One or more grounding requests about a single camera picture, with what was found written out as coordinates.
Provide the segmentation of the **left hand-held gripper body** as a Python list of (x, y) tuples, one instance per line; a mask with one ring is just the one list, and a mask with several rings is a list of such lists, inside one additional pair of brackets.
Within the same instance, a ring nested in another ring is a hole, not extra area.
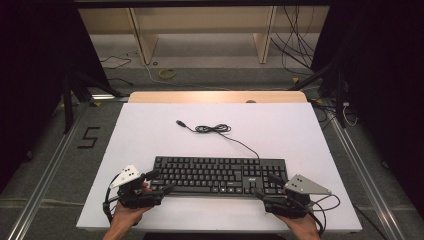
[(155, 196), (152, 191), (145, 192), (142, 189), (142, 184), (145, 182), (144, 174), (130, 164), (111, 181), (109, 189), (118, 189), (116, 200), (119, 200), (124, 207), (136, 209), (161, 204), (164, 197)]

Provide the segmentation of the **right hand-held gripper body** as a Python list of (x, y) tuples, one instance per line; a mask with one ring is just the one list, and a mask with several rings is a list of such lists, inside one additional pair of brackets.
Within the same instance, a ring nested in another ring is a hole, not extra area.
[(310, 195), (330, 195), (331, 191), (312, 180), (296, 174), (282, 188), (285, 195), (273, 197), (266, 195), (263, 200), (265, 211), (291, 219), (303, 218), (310, 211)]

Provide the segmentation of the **black keyboard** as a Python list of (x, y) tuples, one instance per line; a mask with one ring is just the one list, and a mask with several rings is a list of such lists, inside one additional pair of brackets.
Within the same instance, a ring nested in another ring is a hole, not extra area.
[(255, 190), (279, 195), (282, 186), (269, 175), (288, 181), (284, 159), (157, 156), (154, 170), (160, 175), (151, 189), (173, 184), (173, 195), (252, 197)]

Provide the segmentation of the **person's left hand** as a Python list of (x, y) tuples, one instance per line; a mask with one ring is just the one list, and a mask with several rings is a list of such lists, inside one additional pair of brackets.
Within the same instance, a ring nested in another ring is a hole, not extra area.
[(115, 207), (111, 227), (120, 229), (131, 228), (132, 226), (138, 224), (142, 219), (143, 214), (149, 210), (150, 207), (136, 209), (126, 208), (121, 204), (120, 201), (118, 201)]

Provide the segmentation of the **person's right hand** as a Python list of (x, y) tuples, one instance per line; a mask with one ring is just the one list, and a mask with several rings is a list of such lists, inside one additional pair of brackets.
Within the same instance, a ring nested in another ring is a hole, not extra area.
[(277, 215), (277, 218), (283, 221), (295, 235), (312, 236), (318, 234), (315, 220), (309, 215), (297, 219)]

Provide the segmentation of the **white board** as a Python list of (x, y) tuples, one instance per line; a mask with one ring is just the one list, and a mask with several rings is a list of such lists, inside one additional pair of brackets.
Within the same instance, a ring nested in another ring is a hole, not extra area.
[[(328, 232), (358, 232), (361, 224), (308, 103), (213, 103), (123, 106), (78, 227), (106, 229), (102, 203), (112, 178), (126, 165), (152, 169), (157, 156), (284, 159), (290, 176), (326, 187), (318, 217)], [(257, 198), (166, 196), (144, 214), (144, 232), (282, 233), (286, 226)]]

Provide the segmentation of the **person's dark clothing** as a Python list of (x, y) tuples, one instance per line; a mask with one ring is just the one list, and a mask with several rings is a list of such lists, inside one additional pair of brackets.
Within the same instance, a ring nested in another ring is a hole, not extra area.
[(146, 233), (143, 240), (286, 240), (276, 234)]

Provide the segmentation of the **short aluminium bar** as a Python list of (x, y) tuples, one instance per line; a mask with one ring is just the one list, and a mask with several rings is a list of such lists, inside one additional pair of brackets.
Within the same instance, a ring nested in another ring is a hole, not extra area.
[(101, 101), (128, 102), (129, 96), (116, 97), (116, 96), (113, 96), (111, 94), (94, 94), (94, 95), (92, 95), (92, 100), (95, 101), (95, 102), (101, 102)]

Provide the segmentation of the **light wooden table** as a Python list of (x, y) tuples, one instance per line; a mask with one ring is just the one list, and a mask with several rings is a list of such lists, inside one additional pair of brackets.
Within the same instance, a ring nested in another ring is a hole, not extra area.
[(137, 91), (129, 103), (306, 103), (300, 91)]

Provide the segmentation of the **yellow tape roll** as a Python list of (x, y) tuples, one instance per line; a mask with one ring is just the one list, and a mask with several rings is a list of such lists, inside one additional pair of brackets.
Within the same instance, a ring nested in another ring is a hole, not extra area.
[(161, 69), (159, 71), (159, 77), (164, 80), (172, 79), (176, 76), (176, 71), (174, 69)]

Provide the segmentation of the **black metal stand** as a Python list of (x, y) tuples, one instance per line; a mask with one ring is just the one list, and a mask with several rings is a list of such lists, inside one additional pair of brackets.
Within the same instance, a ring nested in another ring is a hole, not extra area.
[(68, 72), (62, 81), (62, 96), (65, 109), (64, 133), (70, 131), (74, 122), (71, 94), (74, 94), (80, 102), (92, 102), (94, 97), (90, 93), (89, 87), (98, 88), (117, 98), (128, 97), (128, 94), (112, 89), (108, 82), (102, 83), (82, 71), (72, 70)]
[(343, 103), (344, 103), (344, 70), (340, 67), (340, 64), (337, 60), (332, 60), (327, 66), (323, 67), (321, 70), (314, 73), (312, 76), (306, 78), (304, 81), (295, 84), (293, 87), (289, 88), (289, 91), (299, 91), (304, 87), (312, 84), (318, 79), (322, 78), (326, 80), (326, 76), (331, 75), (332, 80), (335, 81), (335, 91), (336, 91), (336, 119), (342, 128), (346, 127), (346, 122), (344, 120), (343, 114)]

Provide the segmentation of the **dark curtain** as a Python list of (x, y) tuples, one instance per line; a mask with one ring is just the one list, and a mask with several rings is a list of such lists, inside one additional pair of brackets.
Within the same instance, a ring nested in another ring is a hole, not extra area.
[(0, 193), (77, 72), (109, 84), (73, 0), (0, 0)]
[(347, 96), (424, 219), (424, 0), (331, 0), (312, 64), (328, 64), (358, 14)]

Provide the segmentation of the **light wooden shelf unit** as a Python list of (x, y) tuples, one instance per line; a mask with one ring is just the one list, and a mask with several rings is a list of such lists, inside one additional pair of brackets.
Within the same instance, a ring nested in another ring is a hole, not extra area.
[(165, 7), (80, 9), (90, 34), (131, 34), (140, 59), (151, 62), (160, 34), (250, 33), (258, 61), (267, 61), (271, 35), (319, 33), (327, 6)]

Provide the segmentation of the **aluminium floor rail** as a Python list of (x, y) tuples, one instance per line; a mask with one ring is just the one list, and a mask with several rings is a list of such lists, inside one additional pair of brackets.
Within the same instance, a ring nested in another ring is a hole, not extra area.
[(332, 111), (327, 113), (330, 118), (329, 123), (333, 126), (348, 158), (355, 170), (361, 185), (363, 186), (366, 195), (380, 220), (383, 229), (385, 230), (388, 240), (406, 240), (405, 234), (402, 232), (398, 221), (389, 208), (389, 205), (383, 198), (382, 194), (378, 190), (378, 187), (371, 176), (371, 173), (367, 170), (362, 158), (351, 140), (346, 129), (342, 128), (336, 114)]
[(21, 184), (21, 191), (27, 194), (25, 198), (7, 197), (0, 198), (0, 209), (17, 209), (19, 214), (5, 237), (5, 240), (23, 240), (31, 223), (42, 204), (60, 164), (71, 144), (78, 124), (88, 108), (87, 103), (82, 103), (74, 108), (74, 121), (66, 133), (61, 132), (60, 138), (51, 144), (54, 152), (47, 158), (47, 164), (40, 168), (40, 175), (30, 187), (30, 181)]

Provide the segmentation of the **black overhead frame bar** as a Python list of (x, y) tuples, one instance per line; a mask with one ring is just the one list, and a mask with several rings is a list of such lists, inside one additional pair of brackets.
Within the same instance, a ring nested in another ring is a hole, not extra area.
[(79, 8), (330, 6), (339, 0), (72, 0)]

